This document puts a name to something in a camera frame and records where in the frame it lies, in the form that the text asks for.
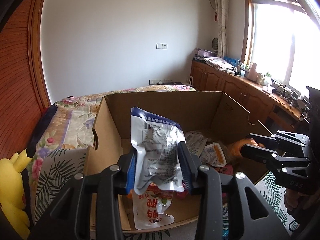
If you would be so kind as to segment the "person's right hand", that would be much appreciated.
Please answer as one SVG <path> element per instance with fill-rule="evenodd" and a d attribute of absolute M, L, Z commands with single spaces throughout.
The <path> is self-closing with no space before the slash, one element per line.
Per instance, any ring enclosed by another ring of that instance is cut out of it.
<path fill-rule="evenodd" d="M 317 194 L 312 196 L 286 189 L 284 196 L 285 207 L 288 211 L 293 211 L 298 206 L 302 210 L 308 209 L 314 202 L 317 202 Z"/>

